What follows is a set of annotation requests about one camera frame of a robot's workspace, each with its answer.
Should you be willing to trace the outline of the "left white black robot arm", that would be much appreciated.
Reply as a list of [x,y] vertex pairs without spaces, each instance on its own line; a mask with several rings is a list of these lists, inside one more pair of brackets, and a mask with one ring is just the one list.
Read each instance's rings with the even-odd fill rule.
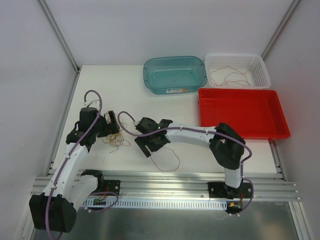
[[102,171],[86,169],[74,183],[82,162],[98,138],[119,133],[114,111],[102,115],[95,107],[83,107],[79,120],[66,137],[62,160],[41,194],[29,200],[33,225],[37,230],[69,233],[77,212],[90,194],[107,194]]

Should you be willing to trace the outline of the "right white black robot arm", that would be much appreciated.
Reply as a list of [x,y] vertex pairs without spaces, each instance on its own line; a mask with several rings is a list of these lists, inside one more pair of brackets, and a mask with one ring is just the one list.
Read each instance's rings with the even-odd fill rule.
[[142,134],[134,141],[146,157],[170,143],[186,143],[209,149],[224,168],[224,183],[215,193],[220,198],[234,199],[242,192],[241,160],[245,152],[244,139],[226,123],[217,127],[192,127],[162,119],[159,123],[144,117],[135,124]]

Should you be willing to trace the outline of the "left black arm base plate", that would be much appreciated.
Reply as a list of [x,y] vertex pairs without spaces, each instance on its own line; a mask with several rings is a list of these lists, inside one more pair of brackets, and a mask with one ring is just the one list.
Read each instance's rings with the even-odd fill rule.
[[113,196],[112,193],[119,195],[121,190],[121,181],[120,180],[104,180],[102,184],[101,192],[107,192],[106,196]]

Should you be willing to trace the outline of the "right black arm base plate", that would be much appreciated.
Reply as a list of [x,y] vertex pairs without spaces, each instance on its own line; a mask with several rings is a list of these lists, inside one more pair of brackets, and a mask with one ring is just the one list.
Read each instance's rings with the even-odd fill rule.
[[222,181],[208,182],[207,186],[210,198],[250,199],[254,192],[252,185],[248,182],[242,182],[238,188],[230,187]]

